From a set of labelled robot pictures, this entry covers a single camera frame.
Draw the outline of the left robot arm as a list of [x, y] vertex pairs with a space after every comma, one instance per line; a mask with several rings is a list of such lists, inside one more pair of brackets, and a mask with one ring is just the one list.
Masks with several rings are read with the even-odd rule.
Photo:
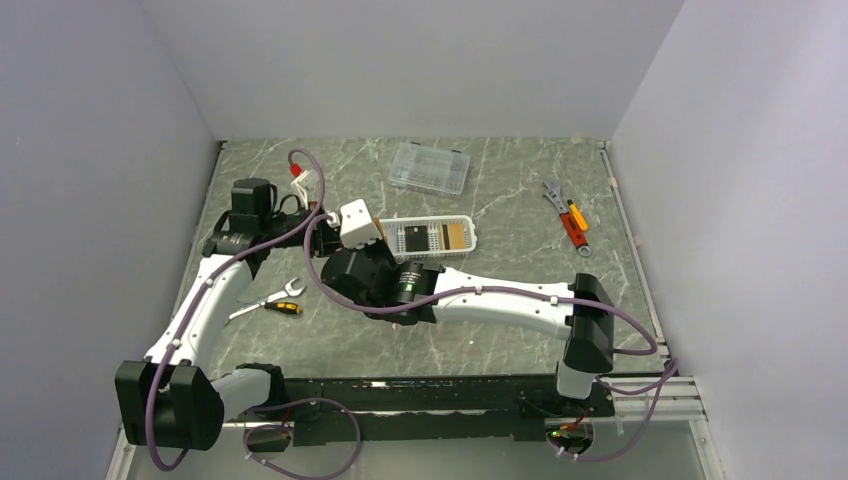
[[278, 366], [247, 363], [217, 380], [207, 376], [218, 337], [261, 264], [274, 248], [302, 246], [306, 225], [324, 211], [318, 202], [299, 201], [286, 214], [284, 201], [266, 179], [234, 183], [231, 206], [203, 242], [194, 283], [171, 323], [142, 359], [116, 371], [130, 444], [205, 451], [243, 412], [272, 420], [285, 411], [289, 396]]

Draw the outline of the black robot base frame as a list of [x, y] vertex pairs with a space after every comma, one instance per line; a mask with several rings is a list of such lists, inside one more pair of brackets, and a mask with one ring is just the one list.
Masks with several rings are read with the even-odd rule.
[[574, 420], [610, 418], [611, 393], [593, 385], [585, 400], [561, 396], [553, 374], [286, 381], [287, 407], [247, 411], [239, 420], [286, 420], [296, 447], [365, 441], [510, 438], [543, 441], [548, 429]]

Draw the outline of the white plastic basket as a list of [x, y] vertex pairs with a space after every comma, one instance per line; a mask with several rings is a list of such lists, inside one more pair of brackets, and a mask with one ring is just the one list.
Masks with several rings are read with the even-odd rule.
[[[467, 215], [441, 215], [424, 217], [404, 217], [380, 219], [386, 235], [386, 242], [396, 260], [403, 261], [418, 258], [443, 258], [464, 255], [472, 252], [477, 246], [477, 235], [472, 219]], [[445, 223], [461, 223], [465, 230], [466, 248], [457, 251], [441, 249], [440, 229]], [[411, 225], [426, 225], [429, 237], [427, 252], [408, 253], [405, 250], [404, 228]]]

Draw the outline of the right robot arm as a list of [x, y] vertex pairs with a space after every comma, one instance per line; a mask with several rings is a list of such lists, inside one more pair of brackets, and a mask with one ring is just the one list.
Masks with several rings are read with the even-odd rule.
[[320, 282], [367, 317], [397, 325], [474, 321], [521, 328], [563, 341], [551, 401], [574, 415], [596, 377], [614, 367], [612, 302], [593, 275], [571, 283], [521, 283], [471, 275], [438, 263], [406, 261], [369, 246], [339, 250]]

